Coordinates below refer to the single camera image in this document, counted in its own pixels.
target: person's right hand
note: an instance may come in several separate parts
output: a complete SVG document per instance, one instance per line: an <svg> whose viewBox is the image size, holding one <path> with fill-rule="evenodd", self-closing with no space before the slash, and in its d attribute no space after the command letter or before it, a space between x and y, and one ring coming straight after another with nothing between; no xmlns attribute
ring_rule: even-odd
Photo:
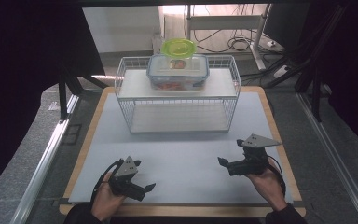
<svg viewBox="0 0 358 224"><path fill-rule="evenodd" d="M103 183L98 188L97 196L91 208L91 213L100 221L110 218L126 199L126 196L113 194L107 183L111 174L109 172L103 178Z"/></svg>
<svg viewBox="0 0 358 224"><path fill-rule="evenodd" d="M276 168L272 159L269 159L269 163ZM266 168L261 175L247 175L247 177L252 181L257 192L271 205L272 209L281 211L287 206L278 177L269 168Z"/></svg>

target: black curtain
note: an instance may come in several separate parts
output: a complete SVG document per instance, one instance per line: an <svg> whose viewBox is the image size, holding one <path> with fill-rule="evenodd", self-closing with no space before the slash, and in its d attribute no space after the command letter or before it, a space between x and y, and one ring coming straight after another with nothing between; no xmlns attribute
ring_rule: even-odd
<svg viewBox="0 0 358 224"><path fill-rule="evenodd" d="M329 103L358 135L358 1L349 2L322 55L318 68L332 90Z"/></svg>
<svg viewBox="0 0 358 224"><path fill-rule="evenodd" d="M82 9L0 0L0 174L62 74L104 74Z"/></svg>

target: wooden board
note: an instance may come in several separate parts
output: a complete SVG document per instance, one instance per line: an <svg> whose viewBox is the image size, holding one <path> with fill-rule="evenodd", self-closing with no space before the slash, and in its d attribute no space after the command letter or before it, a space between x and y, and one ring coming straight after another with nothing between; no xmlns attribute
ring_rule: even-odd
<svg viewBox="0 0 358 224"><path fill-rule="evenodd" d="M257 87L244 87L241 89L244 92L257 92L259 94L262 106L264 108L268 125L270 127L272 136L274 139L281 141L281 138L278 133L278 129L272 117L271 111L269 109L269 103L267 101L266 95L261 88ZM113 93L113 88L106 88L103 91L100 103L97 106L96 112L94 114L91 125L89 126L89 131L86 136L83 147L79 153L77 163L73 174L68 183L67 189L63 195L63 198L69 198L75 182L81 172L83 167L84 160L90 149L91 140L97 128L98 120L103 111L103 105L106 101L106 97L109 93ZM289 161L287 160L286 154L284 152L283 146L277 147L278 154L282 163L282 168L286 174L287 186L292 193L293 200L295 202L295 208L300 212L301 215L305 215L305 208L302 205L301 196L299 194L298 188L296 186L296 181L294 179L293 173L290 168ZM71 204L61 204L60 211L63 214L67 214L71 209ZM266 206L236 206L236 205L219 205L219 206L194 206L194 205L144 205L144 204L124 204L120 207L117 212L117 216L175 216L175 217L263 217L266 213L270 212L271 209Z"/></svg>

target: wire basket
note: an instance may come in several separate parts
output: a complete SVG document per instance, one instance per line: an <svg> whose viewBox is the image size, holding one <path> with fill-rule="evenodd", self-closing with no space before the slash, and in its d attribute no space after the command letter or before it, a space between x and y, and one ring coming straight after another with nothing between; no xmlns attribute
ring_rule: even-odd
<svg viewBox="0 0 358 224"><path fill-rule="evenodd" d="M235 60L208 56L200 91L156 91L146 75L150 57L121 59L116 97L131 133L228 132L241 90Z"/></svg>

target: green bowl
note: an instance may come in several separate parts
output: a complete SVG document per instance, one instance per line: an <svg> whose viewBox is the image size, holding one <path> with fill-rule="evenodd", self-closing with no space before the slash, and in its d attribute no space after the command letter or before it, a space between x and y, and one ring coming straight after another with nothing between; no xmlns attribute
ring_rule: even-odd
<svg viewBox="0 0 358 224"><path fill-rule="evenodd" d="M167 40L161 46L161 53L174 59L189 58L196 51L196 44L191 40L183 38Z"/></svg>

